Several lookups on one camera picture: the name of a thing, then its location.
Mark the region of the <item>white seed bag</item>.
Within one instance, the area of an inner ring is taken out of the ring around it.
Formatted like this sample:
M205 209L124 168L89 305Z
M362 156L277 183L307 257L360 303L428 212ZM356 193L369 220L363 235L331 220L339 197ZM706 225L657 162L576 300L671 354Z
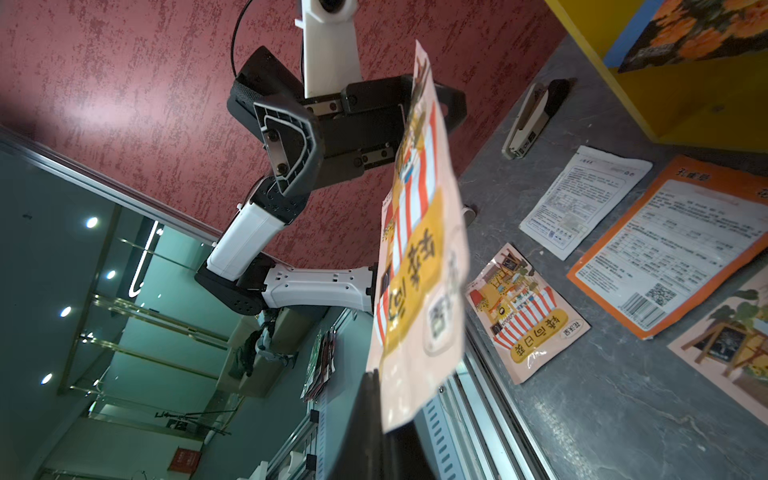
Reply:
M653 163L586 145L577 152L520 224L520 230L566 260L651 171Z

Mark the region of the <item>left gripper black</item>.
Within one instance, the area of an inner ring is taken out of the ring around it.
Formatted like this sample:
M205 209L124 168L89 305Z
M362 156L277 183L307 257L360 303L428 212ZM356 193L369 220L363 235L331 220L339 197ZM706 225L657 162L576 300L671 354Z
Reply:
M392 163L430 78L362 81L337 94L301 100L281 81L238 77L227 109L265 146L280 193L303 196L316 180L353 180Z

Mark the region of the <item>orange bordered seed bag top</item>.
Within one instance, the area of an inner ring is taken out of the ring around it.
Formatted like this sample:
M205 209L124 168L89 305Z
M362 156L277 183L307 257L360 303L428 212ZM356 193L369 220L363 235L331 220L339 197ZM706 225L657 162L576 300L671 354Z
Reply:
M648 339L766 247L766 177L677 156L568 277Z

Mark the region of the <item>marigold seed bag shelf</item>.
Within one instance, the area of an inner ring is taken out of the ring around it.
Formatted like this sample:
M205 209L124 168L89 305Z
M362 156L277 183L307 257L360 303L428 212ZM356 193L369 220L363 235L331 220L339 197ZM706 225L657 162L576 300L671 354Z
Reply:
M604 64L625 73L766 49L765 1L647 1Z

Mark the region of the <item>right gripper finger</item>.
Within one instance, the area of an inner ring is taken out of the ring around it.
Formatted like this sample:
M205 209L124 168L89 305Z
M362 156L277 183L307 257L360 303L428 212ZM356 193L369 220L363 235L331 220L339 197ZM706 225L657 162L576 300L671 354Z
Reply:
M433 479L415 424L382 426L379 372L366 372L329 479Z

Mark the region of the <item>sunflower shop seed bag top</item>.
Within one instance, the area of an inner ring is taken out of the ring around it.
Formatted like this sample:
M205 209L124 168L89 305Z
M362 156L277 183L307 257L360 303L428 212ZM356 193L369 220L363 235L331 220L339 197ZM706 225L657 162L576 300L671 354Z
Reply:
M767 421L767 269L668 348L758 420Z

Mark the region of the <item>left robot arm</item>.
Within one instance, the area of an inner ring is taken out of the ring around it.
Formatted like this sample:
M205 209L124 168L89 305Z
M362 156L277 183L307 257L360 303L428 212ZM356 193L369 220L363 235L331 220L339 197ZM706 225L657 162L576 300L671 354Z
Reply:
M374 204L386 191L413 189L424 212L437 182L434 157L466 118L465 95L433 80L424 52L406 75L345 81L317 96L302 88L259 48L227 101L270 168L195 279L244 316L294 306L370 311L383 282Z

